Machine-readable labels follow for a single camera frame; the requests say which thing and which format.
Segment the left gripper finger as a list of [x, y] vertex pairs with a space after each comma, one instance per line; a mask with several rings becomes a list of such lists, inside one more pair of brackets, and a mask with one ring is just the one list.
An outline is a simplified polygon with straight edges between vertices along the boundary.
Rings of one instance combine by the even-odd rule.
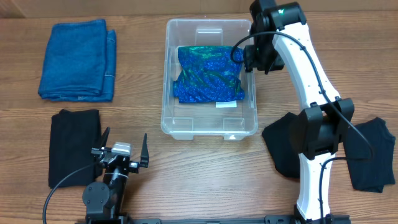
[[104, 131], [104, 133], [101, 135], [99, 140], [95, 144], [96, 149], [102, 149], [103, 147], [106, 147], [106, 143], [108, 141], [108, 136], [110, 132], [110, 127], [107, 127]]
[[147, 148], [147, 134], [145, 134], [142, 142], [140, 167], [148, 168], [148, 166], [149, 166], [149, 151]]

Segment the blue sequin garment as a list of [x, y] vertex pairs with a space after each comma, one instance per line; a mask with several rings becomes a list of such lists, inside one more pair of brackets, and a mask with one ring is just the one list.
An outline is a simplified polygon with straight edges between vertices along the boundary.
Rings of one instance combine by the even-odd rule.
[[185, 46], [177, 51], [182, 68], [173, 83], [180, 103], [210, 103], [242, 100], [239, 79], [243, 50], [232, 46]]

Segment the clear plastic storage bin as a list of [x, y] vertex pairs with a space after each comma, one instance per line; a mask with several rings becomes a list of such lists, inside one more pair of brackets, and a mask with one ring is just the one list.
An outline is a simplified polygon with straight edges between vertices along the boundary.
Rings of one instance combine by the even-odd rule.
[[211, 103], [180, 103], [173, 94], [173, 82], [182, 68], [177, 51], [184, 46], [233, 46], [249, 35], [247, 19], [171, 19], [165, 35], [164, 83], [161, 128], [176, 140], [195, 136], [222, 136], [239, 141], [258, 129], [256, 86], [253, 73], [241, 71], [239, 79], [245, 97], [236, 108], [217, 108]]

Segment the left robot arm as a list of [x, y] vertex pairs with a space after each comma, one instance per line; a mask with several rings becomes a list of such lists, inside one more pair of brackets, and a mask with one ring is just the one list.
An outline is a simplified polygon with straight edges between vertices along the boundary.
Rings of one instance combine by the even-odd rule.
[[91, 148], [97, 166], [105, 172], [101, 182], [89, 184], [82, 199], [86, 206], [86, 223], [132, 223], [132, 218], [121, 212], [124, 192], [129, 174], [137, 174], [139, 169], [149, 166], [147, 136], [144, 136], [139, 162], [130, 160], [132, 146], [116, 142], [112, 147], [106, 145], [110, 128], [106, 128], [101, 138]]

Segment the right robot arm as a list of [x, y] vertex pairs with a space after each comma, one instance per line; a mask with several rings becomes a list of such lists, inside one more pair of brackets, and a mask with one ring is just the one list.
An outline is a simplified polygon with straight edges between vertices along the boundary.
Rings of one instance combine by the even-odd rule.
[[300, 161], [300, 193], [291, 223], [350, 223], [333, 215], [328, 204], [332, 160], [354, 113], [328, 80], [310, 40], [299, 3], [277, 5], [255, 0], [250, 5], [254, 43], [244, 49], [246, 71], [269, 73], [286, 68], [294, 84], [300, 114], [289, 126], [290, 144]]

